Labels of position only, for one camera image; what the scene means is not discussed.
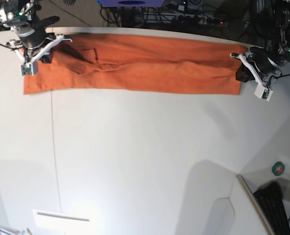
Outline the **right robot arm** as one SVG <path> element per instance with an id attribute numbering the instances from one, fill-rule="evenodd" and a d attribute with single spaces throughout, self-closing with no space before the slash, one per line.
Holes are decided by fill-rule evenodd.
<path id="1" fill-rule="evenodd" d="M 2 0 L 0 5 L 0 26 L 9 28 L 18 40 L 12 39 L 0 46 L 14 51 L 20 59 L 22 75 L 34 75 L 38 62 L 51 63 L 51 49 L 62 41 L 72 42 L 69 35 L 47 33 L 46 28 L 59 22 L 60 17 L 51 16 L 40 20 L 38 0 Z"/>

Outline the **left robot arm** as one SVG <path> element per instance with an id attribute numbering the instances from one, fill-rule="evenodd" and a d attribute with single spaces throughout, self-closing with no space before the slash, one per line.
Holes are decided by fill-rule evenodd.
<path id="1" fill-rule="evenodd" d="M 236 71 L 236 80 L 256 80 L 269 88 L 273 79 L 283 78 L 281 68 L 290 64 L 290 0 L 251 0 L 250 24 L 264 41 L 263 47 L 250 47 L 243 54 L 245 62 Z M 249 63 L 258 74 L 245 66 Z"/>

